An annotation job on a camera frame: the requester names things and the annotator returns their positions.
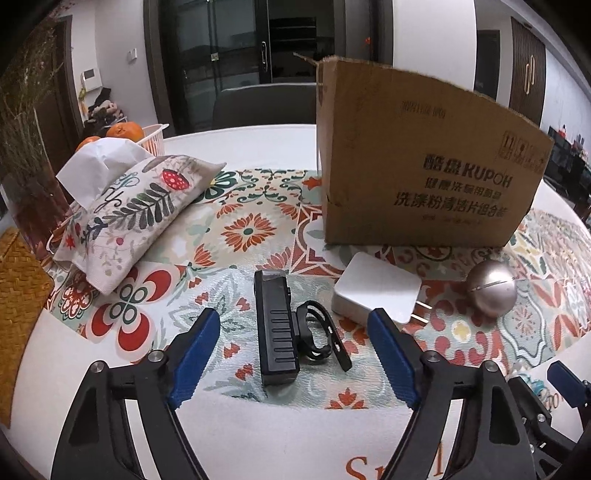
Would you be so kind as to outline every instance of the floral tablecloth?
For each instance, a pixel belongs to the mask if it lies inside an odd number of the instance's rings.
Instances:
[[[288,270],[293,307],[316,299],[330,307],[333,286],[358,251],[423,278],[409,324],[424,349],[478,366],[492,359],[504,373],[534,367],[591,329],[591,237],[579,225],[532,209],[503,249],[352,247],[326,245],[321,180],[313,171],[223,171],[169,226],[110,296],[84,274],[54,265],[56,287],[47,308],[91,342],[114,342],[118,355],[139,361],[165,348],[204,307],[222,320],[220,339],[198,388],[245,400],[315,408],[401,404],[362,326],[335,314],[353,368],[331,358],[302,361],[295,383],[263,389],[259,372],[253,274]],[[118,244],[113,239],[113,248]],[[518,276],[515,308],[497,321],[467,302],[459,282],[478,262],[494,258]]]

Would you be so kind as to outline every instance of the metal screw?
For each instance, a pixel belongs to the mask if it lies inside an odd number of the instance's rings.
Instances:
[[[90,371],[93,372],[94,374],[100,373],[103,371],[105,367],[104,362],[101,362],[100,360],[97,360],[96,362],[94,362],[91,366],[90,366]]]
[[[425,358],[427,359],[427,362],[431,364],[436,364],[439,360],[441,360],[439,353],[434,352],[432,350],[428,350],[427,352],[425,352]]]
[[[148,360],[153,363],[160,362],[163,358],[164,352],[162,350],[152,350],[148,354]]]
[[[499,366],[492,360],[487,360],[484,362],[484,368],[486,368],[489,372],[496,372],[499,369]]]

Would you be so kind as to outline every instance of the cardboard box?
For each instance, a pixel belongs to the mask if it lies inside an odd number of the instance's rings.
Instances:
[[[489,98],[331,57],[317,67],[325,240],[501,247],[528,212],[553,141]]]

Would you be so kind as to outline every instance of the woven rattan mat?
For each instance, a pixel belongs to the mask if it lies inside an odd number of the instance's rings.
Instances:
[[[18,367],[52,289],[18,230],[9,228],[0,238],[0,421],[7,427]]]

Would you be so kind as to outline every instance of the gold door handle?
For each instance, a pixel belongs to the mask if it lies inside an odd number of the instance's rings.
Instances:
[[[531,86],[534,86],[534,82],[535,82],[535,57],[532,55],[530,57],[530,63],[531,63]]]
[[[530,64],[526,63],[525,64],[525,94],[529,95],[530,94]]]

